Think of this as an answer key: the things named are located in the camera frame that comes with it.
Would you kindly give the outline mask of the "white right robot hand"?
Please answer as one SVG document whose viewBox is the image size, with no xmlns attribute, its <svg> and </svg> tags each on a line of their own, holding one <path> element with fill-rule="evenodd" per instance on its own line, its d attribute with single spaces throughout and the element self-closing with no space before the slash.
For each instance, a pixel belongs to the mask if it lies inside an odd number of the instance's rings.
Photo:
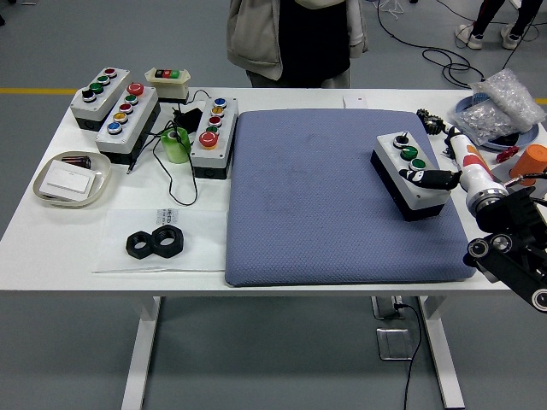
<svg viewBox="0 0 547 410">
<path fill-rule="evenodd" d="M 399 175 L 411 184 L 425 189 L 452 190 L 460 185 L 466 192 L 469 211 L 475 211 L 483 201 L 496 201 L 507 196 L 507 189 L 496 182 L 485 160 L 470 138 L 452 126 L 445 139 L 459 171 L 400 170 Z"/>
</svg>

